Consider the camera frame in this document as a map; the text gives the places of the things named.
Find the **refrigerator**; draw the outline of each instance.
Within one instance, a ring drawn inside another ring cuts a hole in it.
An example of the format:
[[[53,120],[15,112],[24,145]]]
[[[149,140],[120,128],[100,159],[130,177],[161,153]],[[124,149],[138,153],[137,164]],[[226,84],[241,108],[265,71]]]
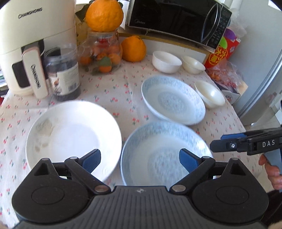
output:
[[[273,2],[282,8],[281,0]],[[255,123],[282,100],[282,12],[268,3],[243,0],[239,10],[248,25],[247,35],[230,62],[238,67],[248,85],[233,105],[243,125]]]

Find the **hand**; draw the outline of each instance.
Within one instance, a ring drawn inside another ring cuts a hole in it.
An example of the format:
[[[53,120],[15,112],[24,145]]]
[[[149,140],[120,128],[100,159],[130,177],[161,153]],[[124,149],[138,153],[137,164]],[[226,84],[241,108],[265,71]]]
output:
[[[282,189],[282,175],[280,175],[279,168],[277,166],[271,166],[264,155],[261,155],[259,165],[265,165],[268,179],[271,181],[273,188],[276,190]]]

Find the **plastic jar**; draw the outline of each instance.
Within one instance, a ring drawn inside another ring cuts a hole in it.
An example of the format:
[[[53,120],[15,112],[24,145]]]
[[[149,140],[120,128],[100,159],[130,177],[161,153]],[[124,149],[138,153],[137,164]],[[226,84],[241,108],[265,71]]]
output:
[[[63,102],[80,95],[76,46],[66,44],[45,53],[45,66],[56,100]]]
[[[114,72],[120,67],[121,45],[117,31],[88,31],[87,39],[78,47],[79,65],[92,75]]]

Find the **jar label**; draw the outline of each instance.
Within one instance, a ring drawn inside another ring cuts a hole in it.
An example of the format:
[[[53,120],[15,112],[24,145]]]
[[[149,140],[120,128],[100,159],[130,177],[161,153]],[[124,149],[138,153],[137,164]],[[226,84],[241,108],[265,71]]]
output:
[[[65,71],[50,72],[48,76],[55,95],[67,95],[79,87],[78,63]]]

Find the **microwave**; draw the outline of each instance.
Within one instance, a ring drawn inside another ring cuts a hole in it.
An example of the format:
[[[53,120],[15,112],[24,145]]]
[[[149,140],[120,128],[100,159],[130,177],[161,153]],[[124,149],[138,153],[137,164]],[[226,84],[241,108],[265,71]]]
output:
[[[197,42],[214,52],[231,14],[215,0],[131,0],[126,24]]]

